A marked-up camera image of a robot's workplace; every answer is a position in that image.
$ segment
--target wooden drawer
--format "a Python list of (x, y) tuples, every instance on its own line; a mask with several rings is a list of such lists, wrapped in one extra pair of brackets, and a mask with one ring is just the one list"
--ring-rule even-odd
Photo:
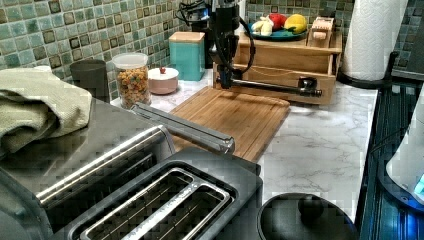
[[(322, 91), (322, 96), (317, 97), (303, 97), (296, 94), (282, 93), (276, 91), (268, 91), (262, 89), (253, 89), (247, 87), (231, 87), (229, 91), (245, 93), (257, 96), (266, 96), (279, 98), (287, 101), (304, 102), (310, 104), (329, 104), (331, 97), (333, 96), (334, 84), (336, 82), (335, 75), (301, 72), (286, 69), (275, 69), (253, 66), (243, 74), (243, 80), (252, 82), (269, 83), (275, 85), (284, 85), (297, 87), (299, 77), (314, 77), (317, 79), (317, 89)], [(214, 85), (217, 89), (222, 89), (219, 84)]]
[[(247, 87), (232, 87), (229, 91), (311, 104), (329, 104), (340, 64), (342, 35), (340, 32), (332, 34), (329, 48), (309, 47), (306, 41), (307, 38), (290, 42), (254, 40), (255, 58), (252, 67), (243, 74), (243, 80), (297, 87), (299, 77), (314, 77), (317, 79), (317, 89), (322, 91), (321, 97), (304, 97)], [(249, 52), (250, 41), (241, 33), (233, 59), (234, 65), (244, 69), (249, 61)], [(221, 89), (215, 82), (214, 87)]]

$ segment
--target white marble countertop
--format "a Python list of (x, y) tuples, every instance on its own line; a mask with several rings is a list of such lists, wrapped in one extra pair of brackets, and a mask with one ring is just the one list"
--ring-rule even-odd
[[(179, 81), (173, 94), (153, 95), (151, 106), (169, 112), (211, 83), (208, 70), (199, 82)], [(289, 115), (258, 161), (263, 203), (281, 193), (312, 193), (354, 221), (376, 99), (377, 90), (336, 82), (330, 105), (291, 103)], [(111, 104), (119, 106), (120, 100)]]

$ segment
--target teal canister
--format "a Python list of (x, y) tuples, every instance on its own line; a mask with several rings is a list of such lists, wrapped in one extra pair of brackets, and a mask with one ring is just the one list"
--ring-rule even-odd
[(169, 38), (171, 64), (180, 80), (199, 81), (205, 73), (205, 33), (175, 32)]

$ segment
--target black pot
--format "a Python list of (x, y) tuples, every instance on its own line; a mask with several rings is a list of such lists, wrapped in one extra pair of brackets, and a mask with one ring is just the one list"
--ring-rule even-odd
[(269, 199), (259, 210), (262, 240), (355, 240), (358, 232), (336, 205), (312, 194), (287, 193)]

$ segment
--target green tile backsplash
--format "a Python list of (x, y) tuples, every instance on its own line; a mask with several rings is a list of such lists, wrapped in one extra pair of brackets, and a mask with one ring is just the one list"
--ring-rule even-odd
[(178, 3), (0, 0), (0, 69), (47, 64), (56, 76), (69, 81), (70, 64), (100, 59), (107, 62), (110, 92), (116, 98), (113, 56), (138, 51), (149, 54), (150, 67), (169, 64), (168, 37), (187, 30), (173, 18)]
[[(406, 68), (424, 0), (410, 0), (396, 50), (395, 68)], [(0, 69), (48, 64), (65, 81), (70, 64), (82, 59), (107, 62), (111, 96), (118, 96), (113, 56), (139, 51), (149, 66), (169, 64), (168, 38), (187, 27), (173, 16), (174, 0), (0, 0)], [(249, 22), (271, 12), (300, 13), (312, 24), (320, 9), (336, 11), (346, 40), (354, 0), (247, 0)]]

